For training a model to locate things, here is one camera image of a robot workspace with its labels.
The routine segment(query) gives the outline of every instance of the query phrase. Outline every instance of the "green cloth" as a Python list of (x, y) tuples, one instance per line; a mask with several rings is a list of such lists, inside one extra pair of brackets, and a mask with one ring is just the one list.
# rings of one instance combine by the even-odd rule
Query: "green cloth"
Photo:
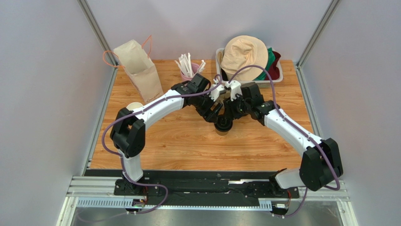
[[(270, 66), (272, 66), (273, 62), (276, 60), (276, 57), (274, 56), (273, 53), (273, 49), (272, 48), (268, 48), (267, 52), (269, 54), (269, 60), (267, 61), (267, 65), (266, 65), (266, 71), (268, 71), (270, 69)], [(265, 80), (266, 78), (266, 73), (262, 72), (259, 76), (257, 76), (253, 81), (258, 81), (258, 80)]]

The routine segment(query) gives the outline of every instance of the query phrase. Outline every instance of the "cable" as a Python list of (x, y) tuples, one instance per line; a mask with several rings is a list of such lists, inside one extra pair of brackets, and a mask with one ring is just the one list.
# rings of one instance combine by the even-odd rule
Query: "cable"
[(132, 184), (134, 184), (134, 185), (138, 185), (138, 186), (159, 186), (159, 187), (162, 187), (162, 188), (164, 188), (164, 189), (166, 190), (166, 194), (165, 194), (163, 200), (162, 200), (159, 204), (157, 204), (156, 206), (154, 206), (153, 208), (151, 208), (151, 209), (149, 209), (149, 210), (137, 212), (136, 214), (149, 213), (149, 212), (152, 212), (153, 210), (157, 209), (158, 207), (160, 207), (160, 206), (165, 202), (165, 200), (167, 199), (168, 189), (167, 189), (167, 187), (164, 186), (164, 185), (159, 185), (159, 184), (142, 184), (142, 183), (138, 183), (138, 182), (134, 181), (133, 179), (131, 179), (131, 178), (129, 177), (129, 175), (127, 174), (127, 171), (126, 171), (126, 169), (125, 169), (123, 156), (122, 156), (120, 153), (118, 153), (118, 152), (115, 152), (115, 151), (110, 150), (110, 149), (106, 146), (105, 138), (106, 138), (107, 131), (108, 131), (112, 126), (114, 126), (115, 124), (119, 123), (120, 121), (123, 121), (124, 119), (127, 119), (127, 118), (129, 118), (129, 117), (133, 117), (133, 116), (135, 116), (135, 115), (137, 115), (137, 114), (140, 114), (140, 113), (142, 113), (142, 112), (148, 111), (149, 109), (151, 109), (152, 107), (156, 106), (157, 104), (159, 104), (159, 103), (161, 103), (161, 102), (163, 102), (163, 101), (167, 101), (167, 100), (172, 99), (172, 98), (196, 97), (196, 96), (201, 96), (201, 95), (207, 94), (207, 93), (209, 93), (209, 92), (211, 92), (211, 91), (217, 89), (217, 87), (218, 87), (219, 85), (221, 85), (221, 82), (222, 82), (222, 80), (223, 80), (223, 78), (221, 77), (221, 75), (220, 75), (220, 74), (217, 74), (217, 75), (215, 76), (215, 79), (218, 79), (218, 84), (217, 84), (215, 87), (213, 87), (212, 89), (209, 89), (209, 90), (206, 90), (206, 91), (203, 91), (203, 92), (200, 92), (200, 93), (175, 95), (175, 96), (166, 97), (165, 99), (161, 98), (161, 99), (159, 99), (158, 101), (156, 101), (156, 102), (150, 104), (149, 106), (147, 106), (147, 107), (146, 107), (145, 109), (143, 109), (142, 111), (133, 112), (133, 113), (131, 113), (131, 114), (125, 115), (125, 116), (123, 116), (123, 117), (121, 117), (121, 118), (115, 120), (115, 121), (112, 122), (110, 125), (108, 125), (108, 126), (106, 127), (106, 129), (104, 130), (104, 132), (103, 132), (103, 134), (102, 134), (102, 145), (103, 145), (103, 148), (104, 148), (106, 151), (108, 151), (109, 153), (115, 154), (115, 155), (117, 155), (117, 156), (120, 157), (121, 166), (122, 166), (122, 173), (123, 173), (123, 175), (125, 176), (125, 178), (126, 178), (130, 183), (132, 183)]
[[(301, 128), (299, 128), (299, 127), (298, 127), (297, 125), (295, 125), (293, 122), (291, 122), (291, 121), (289, 121), (288, 119), (286, 119), (286, 118), (284, 117), (284, 115), (279, 111), (279, 108), (278, 108), (278, 106), (277, 106), (277, 101), (276, 101), (276, 93), (275, 93), (275, 89), (274, 89), (274, 83), (273, 83), (272, 77), (270, 76), (270, 74), (268, 73), (268, 71), (267, 71), (266, 69), (264, 69), (263, 67), (258, 66), (258, 65), (248, 65), (248, 66), (245, 66), (245, 67), (239, 69), (239, 70), (231, 77), (231, 79), (230, 79), (228, 82), (230, 83), (230, 82), (235, 78), (235, 76), (236, 76), (239, 72), (241, 72), (242, 70), (244, 70), (244, 69), (246, 69), (246, 68), (250, 68), (250, 67), (257, 67), (257, 68), (263, 70), (263, 71), (266, 73), (267, 77), (269, 78), (270, 85), (271, 85), (271, 87), (272, 87), (273, 104), (274, 104), (274, 107), (275, 107), (277, 113), (280, 115), (280, 117), (281, 117), (283, 120), (285, 120), (288, 124), (290, 124), (290, 125), (291, 125), (293, 128), (295, 128), (296, 130), (298, 130), (302, 135), (304, 135), (306, 138), (308, 138), (308, 139), (318, 148), (318, 150), (319, 150), (319, 152), (321, 153), (323, 159), (324, 159), (325, 162), (327, 163), (327, 166), (329, 167), (330, 172), (331, 172), (331, 174), (333, 175), (333, 178), (334, 178), (334, 180), (336, 181), (336, 185), (337, 185), (337, 187), (335, 187), (335, 188), (334, 188), (334, 187), (330, 187), (330, 186), (325, 186), (325, 187), (326, 187), (326, 188), (329, 188), (329, 189), (332, 189), (332, 190), (335, 190), (335, 191), (338, 191), (338, 190), (340, 189), (340, 182), (339, 182), (339, 180), (338, 180), (338, 177), (337, 177), (336, 172), (334, 171), (333, 167), (331, 166), (331, 163), (330, 163), (329, 159), (327, 158), (326, 154), (324, 153), (323, 149), (319, 146), (319, 144), (318, 144), (312, 137), (309, 137), (309, 135), (308, 135), (307, 133), (305, 133)], [(166, 99), (159, 99), (158, 101), (152, 103), (151, 105), (149, 105), (149, 106), (147, 106), (145, 109), (143, 109), (143, 112), (144, 112), (144, 111), (147, 111), (147, 110), (149, 110), (150, 108), (154, 107), (155, 105), (157, 105), (157, 104), (159, 104), (159, 103), (161, 103), (161, 102), (163, 102), (163, 101), (165, 101), (165, 100), (171, 99), (171, 98), (177, 98), (177, 97), (181, 97), (181, 98), (183, 98), (183, 97), (195, 97), (195, 96), (200, 96), (200, 95), (204, 95), (204, 94), (206, 94), (206, 93), (209, 93), (209, 92), (213, 91), (214, 89), (217, 89), (217, 87), (218, 87), (218, 86), (221, 84), (221, 82), (222, 82), (222, 77), (221, 77), (220, 74), (217, 74), (217, 75), (215, 76), (215, 79), (216, 79), (216, 78), (219, 78), (218, 85), (216, 85), (215, 87), (213, 87), (211, 90), (206, 90), (206, 91), (203, 91), (203, 92), (201, 92), (201, 93), (186, 94), (186, 95), (175, 95), (175, 96), (167, 97)], [(110, 152), (110, 153), (112, 153), (112, 154), (118, 155), (118, 156), (121, 158), (121, 165), (122, 165), (122, 168), (123, 168), (123, 174), (127, 177), (127, 179), (128, 179), (129, 182), (131, 182), (131, 183), (133, 183), (133, 184), (136, 184), (136, 185), (140, 185), (140, 186), (154, 186), (154, 185), (141, 184), (141, 183), (135, 182), (135, 181), (133, 181), (131, 178), (129, 178), (129, 176), (127, 175), (127, 173), (126, 173), (126, 171), (125, 171), (125, 167), (124, 167), (123, 160), (122, 160), (122, 158), (123, 158), (122, 155), (119, 154), (118, 152), (114, 152), (114, 151), (110, 150), (109, 148), (107, 148), (107, 146), (106, 146), (106, 144), (105, 144), (105, 141), (104, 141), (107, 131), (108, 131), (113, 125), (115, 125), (116, 123), (118, 123), (118, 122), (120, 122), (120, 121), (122, 121), (122, 120), (124, 120), (124, 119), (127, 119), (127, 118), (129, 118), (129, 117), (132, 117), (132, 116), (134, 116), (134, 115), (137, 115), (137, 114), (139, 114), (139, 113), (142, 113), (142, 111), (133, 112), (132, 114), (123, 116), (123, 117), (117, 119), (116, 121), (112, 122), (109, 126), (107, 126), (106, 129), (104, 130), (103, 134), (102, 134), (102, 145), (103, 145), (103, 147), (104, 147), (104, 149), (105, 149), (106, 151), (108, 151), (108, 152)], [(153, 211), (153, 210), (155, 210), (156, 208), (158, 208), (160, 205), (162, 205), (162, 204), (164, 203), (165, 199), (167, 198), (168, 190), (167, 190), (167, 188), (166, 188), (165, 186), (162, 186), (162, 185), (158, 185), (158, 186), (161, 186), (161, 187), (163, 187), (163, 188), (166, 189), (165, 198), (163, 199), (163, 201), (162, 201), (161, 203), (159, 203), (159, 204), (156, 205), (155, 207), (151, 208), (150, 210), (146, 210), (146, 211), (144, 211), (144, 212), (141, 212), (141, 213), (147, 213), (147, 212)], [(297, 213), (299, 212), (299, 210), (301, 209), (301, 207), (303, 206), (303, 204), (304, 204), (304, 202), (305, 202), (307, 192), (308, 192), (308, 188), (305, 189), (304, 197), (303, 197), (303, 199), (302, 199), (302, 201), (301, 201), (301, 204), (300, 204), (300, 206), (298, 207), (298, 209), (295, 210), (294, 213), (289, 214), (289, 215), (287, 215), (286, 217), (294, 216), (295, 214), (297, 214)]]
[(210, 81), (209, 81), (208, 87), (206, 88), (206, 90), (209, 90), (209, 89), (210, 89), (211, 84), (212, 84), (212, 83), (210, 83)]
[[(333, 166), (331, 165), (329, 159), (327, 158), (327, 155), (324, 153), (324, 151), (323, 151), (323, 149), (320, 147), (320, 145), (319, 145), (312, 137), (309, 137), (309, 135), (308, 135), (307, 133), (305, 133), (301, 128), (299, 128), (297, 125), (295, 125), (295, 124), (294, 124), (293, 122), (291, 122), (290, 120), (287, 120), (287, 119), (284, 117), (284, 115), (279, 111), (279, 108), (278, 108), (277, 102), (276, 102), (276, 91), (274, 90), (274, 83), (273, 83), (272, 77), (270, 76), (270, 74), (267, 72), (266, 69), (264, 69), (263, 67), (258, 66), (258, 65), (248, 65), (248, 66), (245, 66), (245, 67), (239, 69), (239, 70), (231, 77), (231, 79), (230, 79), (228, 82), (231, 82), (231, 81), (234, 79), (234, 77), (235, 77), (239, 72), (241, 72), (242, 70), (244, 70), (244, 69), (246, 69), (246, 68), (249, 68), (249, 67), (257, 67), (257, 68), (259, 68), (259, 69), (262, 69), (262, 70), (266, 73), (267, 77), (269, 78), (270, 85), (271, 85), (271, 87), (272, 87), (273, 104), (274, 104), (274, 107), (276, 108), (277, 113), (280, 115), (280, 117), (281, 117), (283, 120), (285, 120), (288, 124), (290, 124), (290, 125), (291, 125), (293, 128), (295, 128), (296, 130), (298, 130), (302, 135), (304, 135), (306, 138), (308, 138), (308, 139), (318, 148), (318, 150), (319, 150), (320, 154), (322, 155), (324, 161), (327, 163), (327, 166), (329, 167), (330, 172), (331, 172), (331, 174), (333, 175), (333, 178), (334, 178), (334, 180), (336, 181), (336, 185), (337, 185), (337, 187), (325, 186), (325, 188), (328, 188), (328, 189), (331, 189), (331, 190), (334, 190), (334, 191), (340, 190), (340, 181), (338, 180), (337, 174), (336, 174), (336, 172), (334, 171)], [(303, 197), (303, 199), (302, 199), (302, 201), (301, 201), (301, 204), (299, 205), (298, 209), (295, 210), (293, 213), (291, 213), (291, 214), (289, 214), (289, 215), (286, 215), (285, 218), (292, 217), (292, 216), (296, 215), (296, 214), (299, 212), (299, 210), (301, 209), (301, 207), (304, 205), (307, 192), (308, 192), (308, 188), (305, 189), (304, 197)]]
[(148, 191), (148, 187), (146, 188), (146, 200), (145, 200), (145, 205), (148, 204), (148, 199), (149, 199), (149, 191)]
[(291, 202), (291, 192), (289, 192), (289, 190), (287, 190), (287, 192), (288, 192), (288, 201), (287, 201), (287, 203), (288, 203), (288, 208), (289, 208), (289, 204)]
[(77, 214), (76, 216), (77, 216), (77, 219), (80, 220), (80, 221), (82, 221), (82, 222), (94, 224), (94, 223), (99, 223), (99, 222), (107, 221), (107, 220), (110, 220), (110, 219), (112, 219), (112, 218), (116, 218), (116, 217), (123, 216), (123, 215), (126, 215), (126, 214), (127, 214), (127, 212), (123, 212), (123, 213), (119, 213), (119, 214), (116, 214), (116, 215), (113, 215), (113, 216), (111, 216), (111, 217), (104, 218), (104, 219), (101, 219), (101, 220), (85, 220), (85, 219), (82, 219), (82, 218), (80, 217), (79, 214)]

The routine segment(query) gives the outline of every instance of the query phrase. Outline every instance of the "pink cup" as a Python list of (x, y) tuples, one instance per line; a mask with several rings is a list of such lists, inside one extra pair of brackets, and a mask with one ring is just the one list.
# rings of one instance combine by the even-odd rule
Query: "pink cup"
[[(191, 65), (192, 65), (192, 71), (193, 71), (193, 73), (195, 73), (198, 70), (199, 65), (197, 65), (196, 63), (191, 63)], [(187, 77), (182, 72), (181, 72), (181, 78), (183, 79), (183, 81), (191, 81), (192, 80), (192, 78)]]

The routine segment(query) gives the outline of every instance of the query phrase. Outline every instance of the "beige paper bag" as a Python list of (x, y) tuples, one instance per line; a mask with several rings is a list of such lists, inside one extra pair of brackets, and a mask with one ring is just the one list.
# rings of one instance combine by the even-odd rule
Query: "beige paper bag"
[(131, 40), (114, 49), (114, 53), (118, 56), (125, 73), (128, 75), (132, 84), (138, 90), (145, 104), (161, 97), (164, 92), (161, 88), (159, 75), (156, 66), (149, 58), (143, 46), (152, 36), (140, 45), (137, 41)]

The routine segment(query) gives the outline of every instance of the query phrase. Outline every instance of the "metal frame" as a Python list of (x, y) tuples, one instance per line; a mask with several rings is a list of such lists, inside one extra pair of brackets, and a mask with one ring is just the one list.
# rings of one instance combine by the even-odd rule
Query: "metal frame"
[(87, 160), (85, 162), (86, 163), (86, 167), (83, 168), (83, 170), (81, 172), (81, 175), (84, 175), (86, 169), (90, 168), (90, 163), (92, 162), (92, 157), (93, 157), (93, 154), (95, 152), (97, 139), (99, 137), (100, 130), (101, 130), (101, 127), (102, 127), (103, 118), (104, 118), (104, 115), (106, 114), (106, 109), (107, 109), (107, 105), (108, 105), (109, 100), (110, 100), (110, 95), (112, 94), (112, 89), (113, 89), (115, 78), (117, 76), (117, 71), (118, 71), (118, 68), (115, 68), (113, 70), (113, 74), (111, 76), (110, 84), (108, 85), (107, 91), (106, 91), (106, 95), (103, 98), (103, 106), (102, 106), (102, 109), (101, 109), (100, 114), (98, 116), (94, 133), (92, 134), (89, 153), (88, 153)]
[(309, 54), (311, 53), (316, 41), (319, 39), (324, 28), (329, 23), (331, 16), (337, 9), (337, 6), (340, 2), (341, 2), (341, 0), (332, 0), (331, 1), (329, 7), (327, 8), (326, 12), (324, 13), (322, 19), (320, 20), (319, 25), (317, 26), (315, 32), (313, 33), (312, 38), (309, 40), (309, 43), (306, 45), (305, 50), (303, 51), (301, 57), (299, 58), (297, 66), (302, 67), (302, 65), (304, 65), (306, 59), (308, 58)]
[[(89, 7), (89, 4), (86, 0), (77, 0), (79, 5), (81, 6), (81, 9), (83, 13), (85, 14), (90, 26), (93, 29), (93, 32), (95, 33), (97, 39), (99, 40), (100, 45), (102, 48), (106, 50), (111, 50), (109, 44), (106, 41), (106, 38), (104, 37), (102, 30), (99, 27), (99, 24), (97, 23), (95, 16), (92, 13), (92, 10)], [(115, 66), (118, 65), (118, 62), (115, 60), (114, 56), (111, 53), (106, 54), (109, 62)]]
[[(89, 24), (91, 25), (95, 35), (97, 36), (102, 48), (104, 50), (110, 50), (109, 45), (103, 33), (101, 32), (95, 17), (93, 16), (92, 11), (86, 0), (77, 0), (80, 4), (82, 11), (84, 12), (85, 16), (88, 19)], [(303, 51), (299, 61), (295, 64), (295, 68), (297, 71), (297, 76), (299, 80), (299, 84), (302, 90), (302, 94), (304, 97), (305, 105), (309, 114), (309, 118), (311, 120), (313, 131), (316, 135), (321, 136), (321, 130), (319, 126), (319, 122), (316, 119), (316, 114), (309, 96), (309, 91), (307, 85), (304, 80), (304, 75), (302, 73), (302, 66), (307, 60), (309, 54), (311, 53), (313, 46), (315, 45), (316, 41), (320, 37), (322, 31), (328, 24), (331, 16), (333, 15), (337, 5), (339, 4), (340, 0), (332, 0), (328, 9), (326, 10), (322, 20), (320, 21), (318, 27), (316, 28), (311, 40), (309, 41), (308, 45), (306, 46), (305, 50)], [(118, 62), (114, 59), (111, 54), (107, 55), (110, 62), (114, 65), (117, 65)], [(111, 90), (114, 84), (115, 76), (117, 73), (117, 69), (113, 71), (112, 79), (107, 89), (107, 93), (104, 97), (103, 108), (99, 114), (96, 130), (92, 136), (92, 143), (90, 146), (89, 154), (88, 154), (88, 161), (87, 167), (85, 167), (82, 175), (84, 174), (85, 170), (90, 167), (90, 162), (94, 153), (94, 149), (96, 146), (97, 138), (100, 133), (100, 128), (102, 125), (102, 121), (104, 118), (104, 114), (107, 108), (108, 100), (110, 98)], [(59, 219), (57, 221), (58, 226), (69, 226), (72, 223), (73, 216), (75, 213), (76, 207), (103, 207), (103, 208), (125, 208), (128, 202), (131, 202), (133, 198), (144, 198), (143, 196), (115, 196), (114, 186), (116, 177), (73, 177), (70, 187), (68, 189), (66, 198), (64, 200), (64, 204), (62, 210), (60, 212)], [(337, 203), (342, 223), (345, 226), (351, 225), (358, 225), (351, 202), (349, 200), (348, 192), (346, 190), (345, 184), (343, 181), (340, 181), (341, 189), (340, 191), (331, 191), (326, 188), (322, 188), (317, 192), (309, 192), (306, 198), (306, 201), (333, 201)], [(305, 188), (299, 188), (299, 192), (301, 197), (305, 193)], [(274, 199), (273, 201), (283, 201), (284, 199)], [(244, 208), (240, 207), (241, 210), (266, 210), (271, 207), (271, 199), (259, 199), (260, 207), (254, 208)], [(223, 207), (200, 207), (200, 206), (165, 206), (162, 207), (164, 209), (196, 209), (196, 210), (211, 210), (211, 209), (218, 209), (223, 210)]]

